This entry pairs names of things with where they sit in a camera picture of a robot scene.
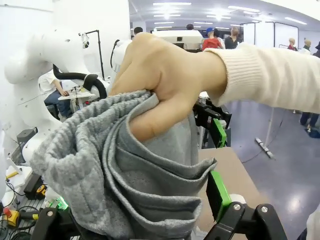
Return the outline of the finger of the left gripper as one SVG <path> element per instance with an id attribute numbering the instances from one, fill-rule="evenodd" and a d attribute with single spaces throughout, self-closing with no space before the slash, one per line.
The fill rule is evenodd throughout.
<path id="1" fill-rule="evenodd" d="M 223 148 L 231 145 L 229 128 L 232 113 L 225 105 L 215 106 L 209 98 L 199 98 L 193 106 L 199 148 Z"/>

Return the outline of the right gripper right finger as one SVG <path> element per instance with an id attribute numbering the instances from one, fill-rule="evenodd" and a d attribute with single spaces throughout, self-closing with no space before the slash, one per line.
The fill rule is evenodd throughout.
<path id="1" fill-rule="evenodd" d="M 208 174 L 206 195 L 215 220 L 206 240 L 230 240 L 234 234 L 245 235 L 248 240 L 287 239 L 273 205 L 263 203 L 251 208 L 232 200 L 216 171 Z"/>

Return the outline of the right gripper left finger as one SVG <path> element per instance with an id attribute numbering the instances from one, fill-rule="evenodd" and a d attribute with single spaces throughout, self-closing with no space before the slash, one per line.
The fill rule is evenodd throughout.
<path id="1" fill-rule="evenodd" d="M 44 202 L 38 214 L 31 237 L 32 240 L 80 240 L 71 209 L 62 197 Z"/>

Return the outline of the person's right hand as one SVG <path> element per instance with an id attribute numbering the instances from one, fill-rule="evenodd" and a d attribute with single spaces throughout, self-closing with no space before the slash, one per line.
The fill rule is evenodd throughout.
<path id="1" fill-rule="evenodd" d="M 190 53 L 141 32 L 128 45 L 110 93 L 150 90 L 156 94 L 157 106 L 129 123 L 132 134 L 143 142 L 184 120 L 201 92 L 219 97 L 226 86 L 227 70 L 216 54 Z"/>

